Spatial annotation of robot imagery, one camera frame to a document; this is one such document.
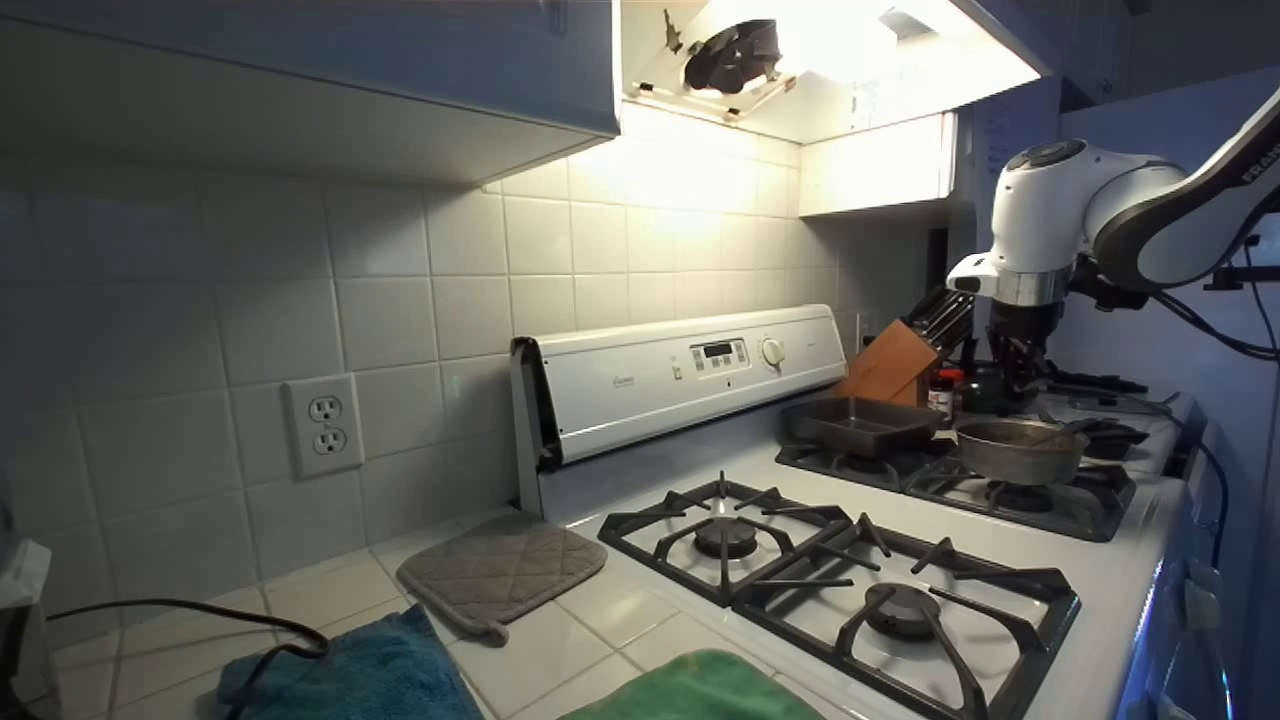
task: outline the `frying pan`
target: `frying pan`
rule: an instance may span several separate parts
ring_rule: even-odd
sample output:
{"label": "frying pan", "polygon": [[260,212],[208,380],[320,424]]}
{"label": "frying pan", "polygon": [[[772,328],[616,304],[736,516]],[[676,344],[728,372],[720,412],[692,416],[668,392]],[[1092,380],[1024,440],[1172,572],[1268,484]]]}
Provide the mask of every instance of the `frying pan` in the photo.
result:
{"label": "frying pan", "polygon": [[880,400],[808,400],[780,412],[784,444],[820,444],[856,456],[884,456],[892,448],[924,448],[936,416],[928,408]]}
{"label": "frying pan", "polygon": [[1084,436],[1040,420],[960,420],[960,456],[972,476],[1012,484],[1064,484],[1076,476]]}

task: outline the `black burner grate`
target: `black burner grate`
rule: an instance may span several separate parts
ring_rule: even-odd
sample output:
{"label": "black burner grate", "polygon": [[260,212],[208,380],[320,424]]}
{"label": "black burner grate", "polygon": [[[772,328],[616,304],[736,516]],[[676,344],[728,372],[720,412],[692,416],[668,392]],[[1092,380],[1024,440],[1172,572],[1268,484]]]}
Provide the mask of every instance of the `black burner grate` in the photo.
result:
{"label": "black burner grate", "polygon": [[1000,484],[976,480],[964,472],[956,444],[928,444],[892,456],[848,456],[840,448],[780,448],[780,464],[980,512],[1012,524],[1080,536],[1080,540],[1112,540],[1120,520],[1136,496],[1136,484],[1120,464],[1080,468],[1068,484]]}
{"label": "black burner grate", "polygon": [[[652,548],[632,544],[632,536],[640,528],[664,524],[668,516],[680,516],[688,508],[720,508],[724,500],[752,504],[764,516],[788,516],[788,520],[812,524],[816,532],[804,544],[792,544],[784,532],[748,520],[744,528],[772,536],[780,556],[736,584],[728,580],[732,544],[716,544],[716,552],[720,552],[720,580],[716,584],[708,584],[668,560],[672,544],[696,540],[700,528],[724,524],[724,516],[712,516],[692,528],[676,528],[672,536],[656,540]],[[660,504],[640,508],[640,512],[612,512],[600,528],[600,540],[636,556],[640,564],[680,580],[684,588],[756,620],[760,628],[784,636],[788,644],[820,656],[824,664],[856,676],[860,684],[868,684],[868,688],[876,688],[876,692],[884,692],[884,696],[900,700],[904,708],[932,716],[932,720],[1012,720],[1012,716],[1024,716],[1052,656],[1060,652],[1060,644],[1080,612],[1072,584],[1056,568],[1004,568],[1004,564],[960,552],[952,540],[936,540],[936,544],[916,540],[916,536],[904,536],[892,528],[876,528],[872,516],[848,520],[832,504],[808,508],[808,504],[784,500],[780,492],[756,492],[756,488],[732,484],[724,476],[696,488],[696,492],[668,492]],[[852,568],[868,568],[872,576],[880,576],[876,560],[892,560],[892,556],[908,556],[912,576],[920,576],[924,568],[940,568],[952,580],[980,580],[980,584],[1004,588],[1012,596],[1028,596],[1028,600],[1044,604],[1044,616],[1032,624],[1024,616],[1008,616],[1008,612],[988,608],[988,604],[960,596],[952,588],[908,588],[908,584],[876,580],[864,588],[864,608],[856,608],[836,636],[812,636],[808,628],[800,628],[792,620],[792,612],[820,600],[820,592],[852,588],[852,580],[848,580]],[[992,696],[984,696],[976,672],[964,664],[964,656],[948,640],[948,632],[940,624],[944,604],[984,612],[1016,640],[1020,656]],[[936,644],[948,656],[948,664],[956,668],[960,708],[948,708],[936,696],[924,696],[920,688],[888,676],[884,668],[856,660],[852,640],[864,628],[904,636],[908,644]]]}

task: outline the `wall outlet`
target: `wall outlet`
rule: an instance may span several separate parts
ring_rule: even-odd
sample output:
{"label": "wall outlet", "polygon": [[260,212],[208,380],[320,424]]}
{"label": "wall outlet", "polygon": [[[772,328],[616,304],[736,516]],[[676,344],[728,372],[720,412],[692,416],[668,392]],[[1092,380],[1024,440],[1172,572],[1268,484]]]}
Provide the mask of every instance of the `wall outlet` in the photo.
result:
{"label": "wall outlet", "polygon": [[356,376],[308,376],[284,384],[292,472],[328,476],[364,464]]}

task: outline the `white cabinet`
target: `white cabinet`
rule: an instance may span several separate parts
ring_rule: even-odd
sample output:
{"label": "white cabinet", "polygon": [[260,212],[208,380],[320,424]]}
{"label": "white cabinet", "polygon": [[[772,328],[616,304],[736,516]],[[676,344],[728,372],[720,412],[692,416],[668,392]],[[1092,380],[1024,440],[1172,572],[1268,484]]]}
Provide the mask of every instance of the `white cabinet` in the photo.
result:
{"label": "white cabinet", "polygon": [[992,192],[984,132],[956,112],[800,148],[800,216],[960,220]]}
{"label": "white cabinet", "polygon": [[612,0],[0,0],[0,148],[472,184],[616,136]]}

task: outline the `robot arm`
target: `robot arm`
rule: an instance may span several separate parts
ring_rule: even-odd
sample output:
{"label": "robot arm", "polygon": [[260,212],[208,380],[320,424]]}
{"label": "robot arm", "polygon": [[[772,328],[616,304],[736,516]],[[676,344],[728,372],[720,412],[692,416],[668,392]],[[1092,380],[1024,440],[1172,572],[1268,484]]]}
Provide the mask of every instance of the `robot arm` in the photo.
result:
{"label": "robot arm", "polygon": [[992,360],[1032,392],[1060,300],[1076,288],[1104,308],[1140,308],[1232,256],[1280,196],[1280,92],[1192,176],[1172,160],[1080,140],[1020,152],[992,204],[992,248],[964,256],[948,288],[992,300]]}

